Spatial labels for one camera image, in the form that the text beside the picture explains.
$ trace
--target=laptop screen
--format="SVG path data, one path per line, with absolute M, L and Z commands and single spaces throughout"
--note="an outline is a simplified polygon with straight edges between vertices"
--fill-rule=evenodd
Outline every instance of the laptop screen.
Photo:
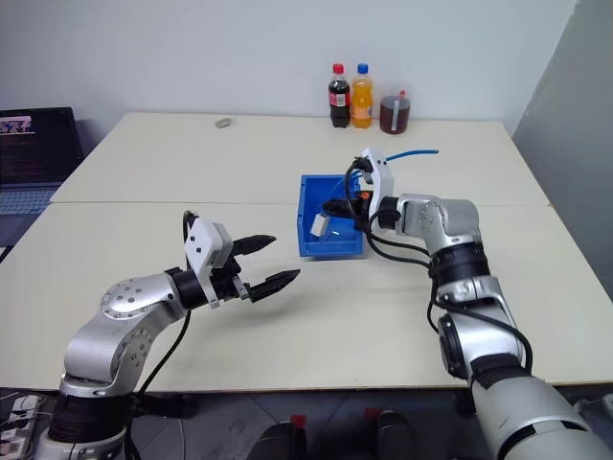
M 70 107 L 0 110 L 0 184 L 63 182 L 82 161 Z

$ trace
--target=blue plastic bin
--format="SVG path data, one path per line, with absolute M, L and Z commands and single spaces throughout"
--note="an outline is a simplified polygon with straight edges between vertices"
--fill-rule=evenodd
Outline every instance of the blue plastic bin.
M 353 229 L 350 218 L 330 218 L 322 237 L 310 234 L 315 216 L 322 211 L 322 204 L 332 198 L 345 196 L 343 175 L 303 175 L 300 183 L 298 205 L 298 248 L 303 257 L 342 257 L 362 254 L 362 232 Z M 359 178 L 351 182 L 352 194 L 359 190 Z

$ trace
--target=table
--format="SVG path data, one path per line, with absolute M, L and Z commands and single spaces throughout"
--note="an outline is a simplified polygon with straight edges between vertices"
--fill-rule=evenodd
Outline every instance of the table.
M 223 222 L 234 238 L 273 233 L 241 257 L 243 279 L 302 269 L 251 305 L 195 310 L 151 390 L 465 387 L 443 369 L 425 321 L 429 280 L 418 266 L 366 251 L 350 261 L 301 260 L 296 206 L 55 203 L 0 264 L 0 386 L 57 388 L 70 338 L 117 281 L 182 265 L 181 216 Z M 534 346 L 534 372 L 552 383 L 612 381 L 613 306 L 548 206 L 479 206 L 493 274 Z M 176 337 L 154 343 L 145 374 Z
M 297 204 L 300 176 L 344 173 L 368 146 L 397 160 L 401 193 L 467 198 L 478 205 L 546 205 L 499 122 L 411 121 L 390 135 L 334 128 L 327 118 L 127 114 L 53 196 L 53 202 L 207 202 Z

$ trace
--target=soda bottle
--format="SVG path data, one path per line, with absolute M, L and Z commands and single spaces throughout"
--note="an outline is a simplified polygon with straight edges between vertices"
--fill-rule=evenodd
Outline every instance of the soda bottle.
M 357 64 L 353 79 L 352 121 L 355 127 L 369 127 L 373 117 L 373 81 L 368 76 L 368 64 Z
M 332 80 L 328 85 L 329 117 L 334 127 L 347 127 L 350 119 L 350 88 L 343 75 L 343 64 L 332 65 Z

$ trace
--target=orange juice bottle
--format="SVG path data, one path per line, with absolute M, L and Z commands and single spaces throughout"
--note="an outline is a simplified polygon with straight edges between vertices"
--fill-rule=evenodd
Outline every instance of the orange juice bottle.
M 353 125 L 369 127 L 373 118 L 373 81 L 368 76 L 368 64 L 357 64 L 352 98 Z

